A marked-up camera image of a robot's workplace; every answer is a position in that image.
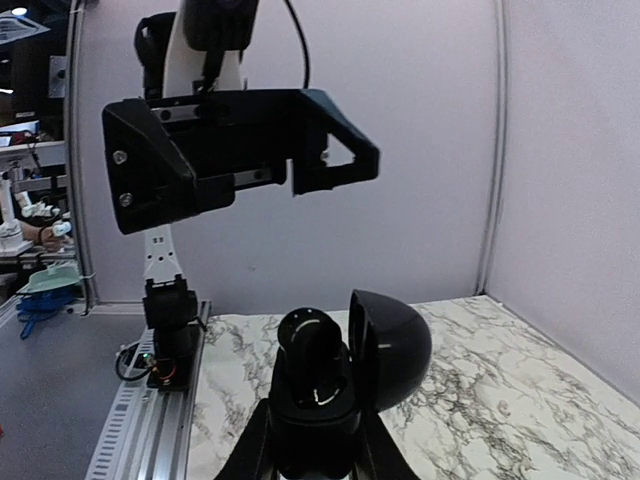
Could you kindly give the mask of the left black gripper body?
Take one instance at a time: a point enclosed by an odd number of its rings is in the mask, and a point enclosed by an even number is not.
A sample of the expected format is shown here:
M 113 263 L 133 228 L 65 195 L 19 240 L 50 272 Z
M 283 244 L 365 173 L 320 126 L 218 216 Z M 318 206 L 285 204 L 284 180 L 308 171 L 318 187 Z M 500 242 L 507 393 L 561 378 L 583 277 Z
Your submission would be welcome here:
M 282 185 L 293 167 L 293 191 L 307 193 L 328 168 L 329 128 L 316 91 L 220 91 L 148 103 L 192 179 L 190 210 L 230 206 L 238 191 Z

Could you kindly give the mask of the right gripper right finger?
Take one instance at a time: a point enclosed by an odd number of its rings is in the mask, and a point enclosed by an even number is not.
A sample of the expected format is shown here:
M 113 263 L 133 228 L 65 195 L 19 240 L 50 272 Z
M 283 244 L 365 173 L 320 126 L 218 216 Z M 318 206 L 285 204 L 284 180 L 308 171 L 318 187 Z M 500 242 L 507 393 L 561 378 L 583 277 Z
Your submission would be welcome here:
M 377 413 L 366 412 L 360 425 L 359 478 L 418 480 Z

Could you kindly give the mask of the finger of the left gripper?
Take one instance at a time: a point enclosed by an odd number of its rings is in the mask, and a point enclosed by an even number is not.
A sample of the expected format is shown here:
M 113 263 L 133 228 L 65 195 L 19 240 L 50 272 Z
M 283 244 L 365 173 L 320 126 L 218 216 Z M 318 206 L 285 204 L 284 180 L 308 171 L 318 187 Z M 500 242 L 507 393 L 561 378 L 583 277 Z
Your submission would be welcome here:
M 129 235 L 196 216 L 195 170 L 147 103 L 110 103 L 101 119 L 120 232 Z
M 316 191 L 374 180 L 379 175 L 381 152 L 341 112 L 323 90 L 304 89 L 294 96 L 294 106 L 307 128 L 302 151 L 293 157 L 293 193 Z M 323 158 L 328 138 L 334 137 L 352 154 L 348 164 L 329 166 Z

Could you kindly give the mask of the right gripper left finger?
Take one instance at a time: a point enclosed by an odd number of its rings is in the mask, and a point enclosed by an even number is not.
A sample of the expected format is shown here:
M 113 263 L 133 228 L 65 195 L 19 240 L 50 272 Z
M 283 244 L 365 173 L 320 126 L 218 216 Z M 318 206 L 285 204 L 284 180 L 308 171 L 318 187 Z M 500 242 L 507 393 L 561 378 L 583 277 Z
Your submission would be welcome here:
M 273 478 L 268 400 L 262 399 L 215 480 Z

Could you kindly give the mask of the black round earbud case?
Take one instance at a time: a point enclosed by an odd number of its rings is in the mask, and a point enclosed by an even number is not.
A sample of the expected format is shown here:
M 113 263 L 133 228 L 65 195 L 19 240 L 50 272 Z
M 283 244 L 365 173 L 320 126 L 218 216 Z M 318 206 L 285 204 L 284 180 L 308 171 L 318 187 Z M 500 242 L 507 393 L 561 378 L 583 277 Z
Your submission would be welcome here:
M 360 425 L 424 381 L 432 336 L 409 305 L 365 290 L 351 294 L 348 330 L 311 307 L 287 313 L 269 392 L 275 468 L 284 479 L 360 479 Z

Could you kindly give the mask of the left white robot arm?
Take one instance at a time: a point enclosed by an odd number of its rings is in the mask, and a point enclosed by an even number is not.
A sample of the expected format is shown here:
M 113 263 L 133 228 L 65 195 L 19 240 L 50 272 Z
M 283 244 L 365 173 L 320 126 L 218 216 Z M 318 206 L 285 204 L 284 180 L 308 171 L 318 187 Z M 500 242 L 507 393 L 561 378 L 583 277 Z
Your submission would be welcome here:
M 142 19 L 143 93 L 102 111 L 117 226 L 146 236 L 149 314 L 194 313 L 169 224 L 229 207 L 243 190 L 290 183 L 304 195 L 378 176 L 379 148 L 324 91 L 246 86 L 257 10 L 254 1 L 184 1 Z

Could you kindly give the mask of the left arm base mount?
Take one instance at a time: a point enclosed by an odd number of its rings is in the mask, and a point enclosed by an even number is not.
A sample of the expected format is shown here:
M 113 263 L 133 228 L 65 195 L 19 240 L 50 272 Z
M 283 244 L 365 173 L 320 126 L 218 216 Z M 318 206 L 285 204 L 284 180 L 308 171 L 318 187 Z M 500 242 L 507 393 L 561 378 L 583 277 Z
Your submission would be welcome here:
M 164 282 L 148 279 L 143 308 L 154 351 L 143 356 L 144 367 L 137 375 L 121 371 L 125 353 L 119 352 L 114 366 L 116 376 L 125 382 L 145 379 L 149 388 L 160 391 L 188 390 L 197 347 L 205 330 L 198 314 L 196 292 L 181 274 Z

